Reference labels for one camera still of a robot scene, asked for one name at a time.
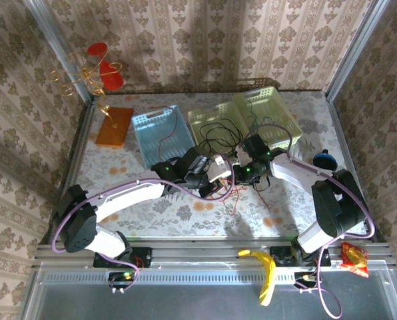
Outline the aluminium side rail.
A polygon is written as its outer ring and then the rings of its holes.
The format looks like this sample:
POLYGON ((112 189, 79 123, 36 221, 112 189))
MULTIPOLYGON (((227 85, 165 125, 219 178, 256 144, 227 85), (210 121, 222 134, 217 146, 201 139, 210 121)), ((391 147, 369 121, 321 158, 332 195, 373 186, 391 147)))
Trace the aluminium side rail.
POLYGON ((85 103, 79 118, 75 138, 69 152, 69 168, 65 174, 56 204, 53 206, 49 218, 49 227, 40 245, 49 245, 55 236, 55 232, 63 218, 73 208, 75 197, 79 196, 78 187, 73 187, 77 181, 81 168, 83 155, 87 146, 88 136, 91 130, 95 107, 92 102, 85 103))
POLYGON ((325 99, 326 99, 326 102, 328 103, 328 110, 329 110, 329 113, 330 113, 330 116, 331 116, 331 119, 333 122, 333 126, 335 129, 339 144, 340 144, 340 150, 341 150, 342 156, 344 158, 345 167, 347 168, 347 170, 349 170, 352 173, 353 177, 355 178, 355 180, 357 182, 358 188, 363 195, 363 190, 360 185, 360 180, 357 176, 357 172, 356 172, 355 166, 353 164, 350 150, 348 148, 348 144, 347 144, 347 141, 346 141, 346 138, 344 135, 342 125, 338 118, 338 114, 336 112, 335 105, 334 105, 333 101, 331 101, 329 98, 325 97, 325 99))

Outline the aluminium frame post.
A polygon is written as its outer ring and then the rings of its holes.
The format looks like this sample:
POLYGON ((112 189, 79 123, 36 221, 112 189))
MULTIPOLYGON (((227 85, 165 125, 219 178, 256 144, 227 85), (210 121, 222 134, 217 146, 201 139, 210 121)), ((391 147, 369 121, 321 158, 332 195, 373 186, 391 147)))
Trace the aluminium frame post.
POLYGON ((42 30, 48 44, 61 62, 64 70, 68 71, 71 81, 75 80, 73 73, 80 71, 80 60, 75 58, 69 61, 69 55, 74 53, 60 28, 57 19, 53 16, 50 6, 45 0, 23 0, 42 30))
POLYGON ((346 50, 346 54, 325 91, 327 101, 333 101, 341 90, 389 3, 390 0, 371 0, 349 48, 346 50))

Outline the small black connector box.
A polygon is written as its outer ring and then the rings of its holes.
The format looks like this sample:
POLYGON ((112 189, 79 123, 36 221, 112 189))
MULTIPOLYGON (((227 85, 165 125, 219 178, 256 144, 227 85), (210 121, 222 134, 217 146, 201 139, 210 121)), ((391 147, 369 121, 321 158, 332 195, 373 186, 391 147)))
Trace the small black connector box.
POLYGON ((301 290, 317 288, 316 272, 297 272, 294 274, 294 286, 301 290))
POLYGON ((135 271, 111 272, 109 273, 108 286, 112 294, 124 293, 136 281, 135 271))

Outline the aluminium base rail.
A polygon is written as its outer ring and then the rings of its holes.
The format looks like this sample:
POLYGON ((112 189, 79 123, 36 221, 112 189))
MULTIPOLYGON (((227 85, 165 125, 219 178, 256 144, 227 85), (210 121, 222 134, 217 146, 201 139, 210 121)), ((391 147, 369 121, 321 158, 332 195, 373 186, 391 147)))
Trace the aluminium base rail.
MULTIPOLYGON (((151 247, 153 250, 151 265, 203 265, 206 263, 237 266, 245 264, 238 257, 238 252, 243 249, 251 251, 263 251, 269 253, 270 247, 292 246, 290 241, 282 241, 283 238, 257 238, 257 239, 139 239, 130 241, 131 247, 151 247)), ((368 252, 368 263, 371 261, 385 261, 387 266, 395 266, 387 243, 373 243, 371 241, 347 241, 355 246, 361 247, 368 252)), ((337 241, 328 246, 328 253, 323 254, 325 260, 330 260, 331 266, 342 262, 342 241, 337 241)), ((91 265, 94 253, 89 250, 81 250, 76 253, 56 253, 50 245, 39 245, 35 259, 38 261, 65 259, 66 261, 86 261, 91 265)))

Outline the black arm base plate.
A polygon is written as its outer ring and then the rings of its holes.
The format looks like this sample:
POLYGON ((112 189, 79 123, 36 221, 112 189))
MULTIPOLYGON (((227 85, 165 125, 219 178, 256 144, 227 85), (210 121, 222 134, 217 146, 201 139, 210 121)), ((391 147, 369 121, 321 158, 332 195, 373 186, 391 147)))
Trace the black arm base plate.
POLYGON ((319 250, 306 253, 293 246, 270 247, 269 253, 277 267, 316 267, 320 255, 319 250))
MULTIPOLYGON (((115 257, 115 259, 119 261, 129 262, 136 265, 139 269, 142 269, 149 268, 151 266, 152 254, 153 250, 151 247, 133 247, 132 252, 129 255, 127 253, 122 253, 118 257, 115 257)), ((127 268, 126 265, 113 263, 104 259, 98 253, 95 254, 93 267, 111 269, 127 268)))

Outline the red wine glass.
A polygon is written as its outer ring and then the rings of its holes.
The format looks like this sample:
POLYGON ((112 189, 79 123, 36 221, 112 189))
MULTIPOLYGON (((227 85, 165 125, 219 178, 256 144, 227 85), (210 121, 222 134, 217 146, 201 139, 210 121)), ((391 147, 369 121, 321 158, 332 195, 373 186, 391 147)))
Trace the red wine glass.
POLYGON ((99 79, 102 81, 104 88, 108 91, 120 89, 124 84, 121 75, 123 66, 118 62, 111 63, 107 60, 108 45, 103 42, 94 43, 87 49, 87 53, 99 58, 95 69, 98 71, 99 79))

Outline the light blue plastic basket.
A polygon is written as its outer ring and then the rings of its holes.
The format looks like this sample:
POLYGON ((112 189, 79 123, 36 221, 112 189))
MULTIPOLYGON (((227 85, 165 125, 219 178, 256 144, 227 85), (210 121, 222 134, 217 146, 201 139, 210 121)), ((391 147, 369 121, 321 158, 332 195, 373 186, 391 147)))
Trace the light blue plastic basket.
POLYGON ((154 107, 132 118, 145 168, 173 157, 182 157, 195 146, 181 110, 176 105, 154 107))

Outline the floral patterned table cover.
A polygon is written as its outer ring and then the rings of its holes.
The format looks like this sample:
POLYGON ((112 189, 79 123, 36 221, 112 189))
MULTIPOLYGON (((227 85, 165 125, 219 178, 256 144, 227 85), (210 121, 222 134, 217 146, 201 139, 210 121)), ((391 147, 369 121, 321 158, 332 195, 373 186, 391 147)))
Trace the floral patterned table cover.
MULTIPOLYGON (((345 167, 325 96, 319 91, 284 92, 282 98, 302 129, 293 156, 306 162, 327 149, 345 167)), ((96 145, 103 113, 95 111, 77 183, 90 194, 144 171, 133 130, 121 149, 96 145)), ((280 179, 242 187, 223 202, 204 202, 178 192, 118 211, 102 221, 127 237, 294 237, 315 220, 309 194, 280 179)))

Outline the red snack packet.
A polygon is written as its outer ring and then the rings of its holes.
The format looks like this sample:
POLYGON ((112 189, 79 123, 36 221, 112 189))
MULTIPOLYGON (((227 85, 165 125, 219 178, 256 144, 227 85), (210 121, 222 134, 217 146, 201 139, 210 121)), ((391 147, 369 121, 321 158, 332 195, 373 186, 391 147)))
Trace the red snack packet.
POLYGON ((364 278, 369 278, 368 252, 361 247, 342 242, 340 268, 364 278))

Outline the orange wooden board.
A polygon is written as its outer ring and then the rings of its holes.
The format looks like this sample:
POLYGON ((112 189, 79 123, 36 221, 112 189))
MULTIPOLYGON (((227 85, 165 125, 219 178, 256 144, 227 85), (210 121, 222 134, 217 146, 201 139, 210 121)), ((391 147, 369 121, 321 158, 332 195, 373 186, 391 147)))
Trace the orange wooden board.
POLYGON ((99 147, 123 147, 133 113, 134 109, 131 108, 111 107, 109 117, 105 117, 97 135, 96 145, 99 147))

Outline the pale yellow plastic basket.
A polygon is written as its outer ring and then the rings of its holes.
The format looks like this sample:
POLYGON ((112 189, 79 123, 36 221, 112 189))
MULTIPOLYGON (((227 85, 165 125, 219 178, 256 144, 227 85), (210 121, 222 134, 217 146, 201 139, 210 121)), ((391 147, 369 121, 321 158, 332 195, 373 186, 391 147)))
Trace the pale yellow plastic basket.
POLYGON ((299 124, 275 87, 237 93, 232 102, 240 111, 248 131, 260 126, 256 133, 271 149, 286 149, 290 141, 296 143, 302 137, 299 124))

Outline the yellow-green plastic basket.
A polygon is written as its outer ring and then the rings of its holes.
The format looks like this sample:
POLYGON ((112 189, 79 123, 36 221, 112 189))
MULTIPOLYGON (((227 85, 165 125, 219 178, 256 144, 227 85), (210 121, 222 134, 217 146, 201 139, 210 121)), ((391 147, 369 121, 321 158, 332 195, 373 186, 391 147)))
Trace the yellow-green plastic basket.
POLYGON ((196 144, 212 155, 234 156, 236 146, 248 133, 240 111, 233 102, 189 111, 188 121, 196 144))

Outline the blue round cup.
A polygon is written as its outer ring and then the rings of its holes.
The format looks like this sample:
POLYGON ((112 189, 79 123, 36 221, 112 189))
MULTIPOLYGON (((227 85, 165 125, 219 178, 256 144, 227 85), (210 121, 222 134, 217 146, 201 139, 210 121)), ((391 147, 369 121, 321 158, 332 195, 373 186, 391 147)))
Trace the blue round cup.
POLYGON ((315 167, 330 171, 335 171, 338 168, 337 161, 327 149, 323 149, 320 153, 316 154, 312 160, 312 164, 315 167))

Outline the yellow banana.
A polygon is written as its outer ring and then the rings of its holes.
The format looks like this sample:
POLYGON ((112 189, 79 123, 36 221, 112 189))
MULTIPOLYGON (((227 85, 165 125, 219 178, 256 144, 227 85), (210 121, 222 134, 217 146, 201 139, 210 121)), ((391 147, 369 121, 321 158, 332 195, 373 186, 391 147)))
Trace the yellow banana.
POLYGON ((251 251, 243 249, 238 252, 239 257, 256 257, 264 267, 265 280, 260 290, 259 302, 262 306, 269 306, 275 288, 276 281, 276 264, 274 259, 263 251, 251 251))

